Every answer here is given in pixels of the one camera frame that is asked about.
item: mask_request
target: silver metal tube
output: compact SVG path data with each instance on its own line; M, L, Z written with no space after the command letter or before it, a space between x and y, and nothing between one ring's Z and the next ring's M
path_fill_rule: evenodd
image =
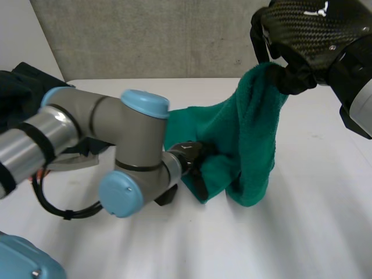
M55 155L78 143L73 122L55 108L45 107L26 122L38 128L51 141ZM39 146L26 133L11 129L0 136L0 162L18 184L40 169L45 159ZM0 198L4 195L4 188L1 187Z
M351 119L372 136L372 80L355 97L349 113Z
M180 161L169 152L163 152L163 163L166 165L168 172L169 172L169 185L168 188L176 185L180 182L182 177L182 167Z

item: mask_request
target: towel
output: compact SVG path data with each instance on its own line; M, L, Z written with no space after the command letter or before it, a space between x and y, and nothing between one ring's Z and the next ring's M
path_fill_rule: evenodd
M242 206L264 197L274 167L279 114L288 98L265 75L272 65L263 63L244 74L235 93L222 103L170 112L166 150L185 141L213 143L218 150L201 168L207 199L197 196L190 176L183 177L201 203L223 190Z

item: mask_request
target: gray wall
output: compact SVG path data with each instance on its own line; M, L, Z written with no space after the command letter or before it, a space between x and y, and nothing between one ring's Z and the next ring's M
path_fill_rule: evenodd
M251 17L269 2L31 0L67 81L240 77L256 64Z

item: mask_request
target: logo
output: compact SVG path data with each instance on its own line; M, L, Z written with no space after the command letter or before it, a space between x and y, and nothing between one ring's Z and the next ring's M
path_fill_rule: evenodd
M303 14L306 16L327 16L327 10L328 10L328 1L325 2L324 9L318 10L317 12L304 12Z

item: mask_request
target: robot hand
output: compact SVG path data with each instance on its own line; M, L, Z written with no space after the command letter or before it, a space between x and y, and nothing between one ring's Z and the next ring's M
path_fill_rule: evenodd
M268 78L283 94L330 85L345 126L372 135L372 14L358 0L272 0L252 18L260 63L283 57Z
M329 85L329 71L352 42L372 34L370 11L358 0L272 0L252 18L257 59L282 56L288 66L270 77L283 94L296 95L317 84Z

